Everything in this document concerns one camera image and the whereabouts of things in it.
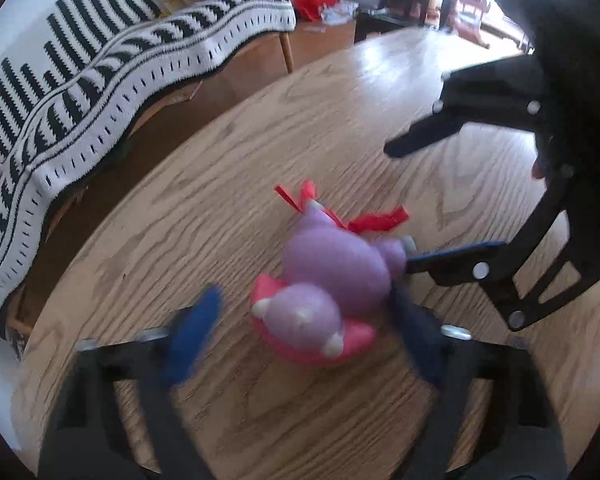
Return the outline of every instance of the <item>wooden table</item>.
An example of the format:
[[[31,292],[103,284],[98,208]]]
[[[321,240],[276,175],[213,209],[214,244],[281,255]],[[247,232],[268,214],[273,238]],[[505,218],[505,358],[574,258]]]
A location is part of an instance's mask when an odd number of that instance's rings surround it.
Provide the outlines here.
[[[129,340],[187,306],[207,282],[224,288],[221,322],[176,402],[221,479],[382,479],[407,449],[434,394],[410,372],[380,322],[365,356],[332,370],[288,364],[248,323],[260,272],[280,270],[293,210],[274,193],[313,179],[350,218],[403,203],[401,233],[421,250],[511,238],[544,191],[530,177],[533,139],[467,126],[392,161],[384,141],[430,111],[442,71],[493,56],[459,38],[404,30],[301,68],[209,124],[144,179],[65,272],[32,332],[13,399],[25,462],[36,468],[46,417],[80,338]],[[566,236],[558,219],[518,275],[529,287]],[[478,338],[510,337],[478,286],[414,280],[417,301]],[[600,421],[600,283],[522,335],[536,355],[573,465]],[[454,463],[467,457],[486,388],[478,383]],[[137,456],[153,462],[129,384],[120,397]]]

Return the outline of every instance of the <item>striped blanket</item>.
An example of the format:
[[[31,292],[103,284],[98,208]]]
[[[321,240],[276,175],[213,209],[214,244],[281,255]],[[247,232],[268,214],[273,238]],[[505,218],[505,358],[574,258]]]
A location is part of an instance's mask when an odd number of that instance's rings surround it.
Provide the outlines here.
[[[58,0],[0,58],[0,336],[52,201],[142,111],[249,40],[293,30],[289,0],[209,0],[157,19],[152,0]]]

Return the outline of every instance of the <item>toy hippo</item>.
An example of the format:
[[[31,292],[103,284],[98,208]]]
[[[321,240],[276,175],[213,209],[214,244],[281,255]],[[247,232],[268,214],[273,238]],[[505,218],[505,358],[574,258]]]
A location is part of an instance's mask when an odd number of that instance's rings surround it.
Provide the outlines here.
[[[389,230],[408,218],[393,213],[366,216],[344,226],[318,204],[315,188],[303,187],[302,212],[282,254],[282,280],[259,276],[252,295],[256,330],[284,357],[296,362],[337,364],[374,341],[376,331],[356,318],[377,310],[392,280],[404,273],[412,241],[360,237],[364,230]]]

